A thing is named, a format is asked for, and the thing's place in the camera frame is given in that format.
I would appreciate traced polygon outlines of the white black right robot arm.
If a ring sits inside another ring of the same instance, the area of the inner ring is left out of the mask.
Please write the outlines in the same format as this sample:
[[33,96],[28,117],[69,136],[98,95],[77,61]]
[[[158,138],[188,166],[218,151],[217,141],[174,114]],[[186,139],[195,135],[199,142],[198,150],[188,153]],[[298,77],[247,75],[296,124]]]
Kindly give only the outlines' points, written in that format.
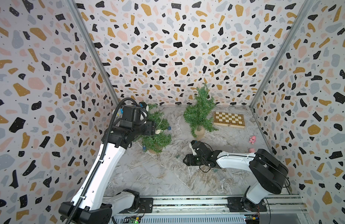
[[201,141],[191,141],[192,150],[183,159],[186,166],[208,167],[209,169],[240,169],[251,172],[256,183],[249,186],[239,202],[232,203],[233,209],[252,211],[268,195],[282,192],[287,180],[288,168],[264,149],[254,153],[233,154],[222,150],[212,150]]

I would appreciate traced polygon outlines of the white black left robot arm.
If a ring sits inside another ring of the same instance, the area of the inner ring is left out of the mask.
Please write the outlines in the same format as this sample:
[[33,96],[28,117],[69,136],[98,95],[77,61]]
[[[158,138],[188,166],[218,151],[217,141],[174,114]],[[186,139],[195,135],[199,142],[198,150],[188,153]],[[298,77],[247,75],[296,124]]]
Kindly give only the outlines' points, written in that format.
[[67,224],[112,224],[121,212],[131,214],[141,210],[140,194],[124,189],[103,202],[104,192],[119,160],[140,136],[153,136],[156,125],[148,121],[146,103],[118,106],[106,130],[98,156],[82,187],[69,202],[59,208]]

